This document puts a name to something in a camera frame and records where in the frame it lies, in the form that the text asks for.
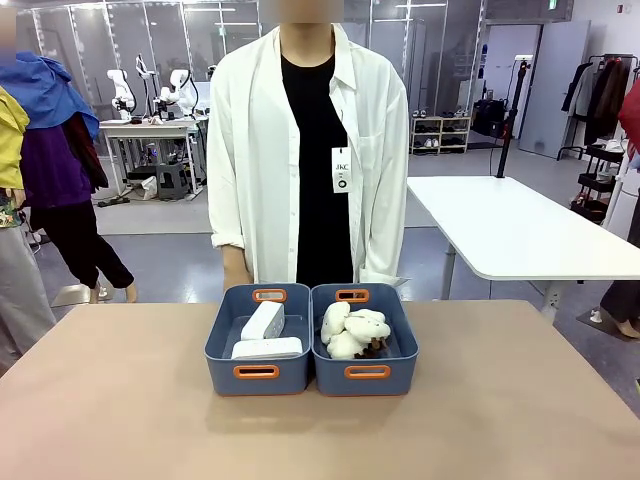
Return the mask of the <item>person's right hand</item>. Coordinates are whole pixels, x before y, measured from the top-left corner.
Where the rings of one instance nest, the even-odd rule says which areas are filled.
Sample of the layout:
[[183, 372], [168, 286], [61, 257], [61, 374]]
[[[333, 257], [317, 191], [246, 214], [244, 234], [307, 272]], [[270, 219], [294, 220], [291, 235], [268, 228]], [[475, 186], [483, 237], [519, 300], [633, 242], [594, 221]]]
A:
[[248, 269], [245, 266], [225, 265], [223, 267], [223, 271], [224, 271], [224, 281], [223, 281], [224, 291], [227, 291], [230, 288], [235, 286], [251, 285], [254, 283], [252, 274], [248, 271]]

